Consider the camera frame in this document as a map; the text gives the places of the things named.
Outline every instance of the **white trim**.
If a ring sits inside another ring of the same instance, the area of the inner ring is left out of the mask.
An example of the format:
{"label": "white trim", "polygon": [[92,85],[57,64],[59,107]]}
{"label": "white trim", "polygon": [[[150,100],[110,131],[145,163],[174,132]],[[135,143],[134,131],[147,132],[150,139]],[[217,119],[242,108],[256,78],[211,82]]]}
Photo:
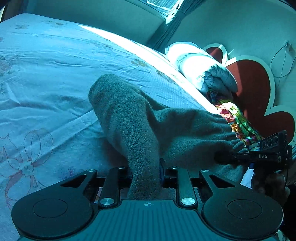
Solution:
{"label": "white trim", "polygon": [[215,43],[215,44],[209,44],[209,45],[205,46],[203,48],[203,50],[206,51],[208,48],[212,48],[212,47],[217,47],[217,48],[221,49],[222,54],[223,54],[221,64],[225,65],[226,61],[228,61],[228,54],[227,54],[226,48],[222,44]]}
{"label": "white trim", "polygon": [[[272,74],[269,66],[260,58],[257,58],[254,56],[249,56],[249,55],[241,55],[241,56],[238,56],[238,57],[228,60],[225,64],[225,67],[227,67],[237,61],[240,61],[240,60],[253,60],[255,62],[258,62],[259,64],[261,64],[263,66],[263,68],[267,72],[267,75],[269,77],[269,82],[270,82],[270,96],[269,96],[269,102],[268,102],[267,109],[265,111],[264,116],[270,115],[275,112],[284,111],[284,112],[288,112],[289,114],[291,114],[292,117],[294,118],[294,121],[296,121],[296,111],[294,111],[292,108],[284,106],[284,105],[274,106],[276,87],[275,87],[274,77],[273,77],[273,74]],[[290,142],[290,145],[292,145],[292,146],[296,145],[296,130],[294,131],[294,136],[292,138],[292,141]]]}

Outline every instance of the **metal screw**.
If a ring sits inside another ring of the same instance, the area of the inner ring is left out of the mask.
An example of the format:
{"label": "metal screw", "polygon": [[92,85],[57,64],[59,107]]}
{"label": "metal screw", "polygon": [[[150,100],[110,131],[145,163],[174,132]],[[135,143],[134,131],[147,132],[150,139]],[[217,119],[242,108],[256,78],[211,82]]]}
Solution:
{"label": "metal screw", "polygon": [[193,198],[187,197],[183,198],[181,200],[181,203],[183,203],[184,205],[193,205],[194,203],[196,203],[196,201]]}
{"label": "metal screw", "polygon": [[100,203],[102,203],[105,206],[109,206],[109,205],[112,205],[114,203],[114,199],[113,198],[106,197],[106,198],[103,198],[100,201]]}

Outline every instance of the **red headboard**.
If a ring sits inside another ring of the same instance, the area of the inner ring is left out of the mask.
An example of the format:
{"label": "red headboard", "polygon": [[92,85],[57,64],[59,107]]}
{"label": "red headboard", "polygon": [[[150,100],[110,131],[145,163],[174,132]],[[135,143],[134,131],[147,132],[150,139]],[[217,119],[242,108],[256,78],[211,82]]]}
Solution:
{"label": "red headboard", "polygon": [[[214,50],[210,47],[204,50],[222,63],[221,48],[216,47]],[[294,146],[296,113],[285,106],[273,106],[275,84],[267,64],[254,56],[239,56],[224,65],[237,82],[238,92],[234,94],[234,103],[252,126],[263,137],[286,130],[288,141]]]}

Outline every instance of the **wall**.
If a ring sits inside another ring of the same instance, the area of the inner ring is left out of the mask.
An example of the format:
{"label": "wall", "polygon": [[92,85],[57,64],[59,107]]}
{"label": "wall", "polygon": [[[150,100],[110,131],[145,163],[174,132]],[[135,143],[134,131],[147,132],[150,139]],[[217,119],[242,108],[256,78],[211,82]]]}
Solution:
{"label": "wall", "polygon": [[23,0],[10,0],[3,11],[3,18],[1,18],[1,20],[5,21],[9,18],[14,17],[19,12],[22,1]]}
{"label": "wall", "polygon": [[[252,55],[268,65],[275,53],[289,40],[296,50],[296,11],[277,0],[206,0],[186,16],[169,44],[194,42],[200,47],[223,44],[229,57]],[[272,69],[280,76],[285,51],[275,57]],[[291,67],[295,53],[287,54],[283,73]],[[275,105],[296,110],[296,64],[276,89]]]}
{"label": "wall", "polygon": [[141,44],[163,22],[125,0],[29,0],[26,12],[100,28]]}

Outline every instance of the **bed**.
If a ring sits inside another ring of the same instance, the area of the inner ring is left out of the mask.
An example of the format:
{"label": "bed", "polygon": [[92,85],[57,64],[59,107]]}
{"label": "bed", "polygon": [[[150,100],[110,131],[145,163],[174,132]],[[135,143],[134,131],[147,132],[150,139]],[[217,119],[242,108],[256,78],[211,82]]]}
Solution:
{"label": "bed", "polygon": [[[166,106],[219,114],[163,54],[141,44],[32,14],[2,22],[0,240],[19,238],[10,212],[21,197],[87,169],[106,176],[126,164],[88,100],[94,81],[108,73]],[[250,187],[251,176],[248,170],[241,183]]]}

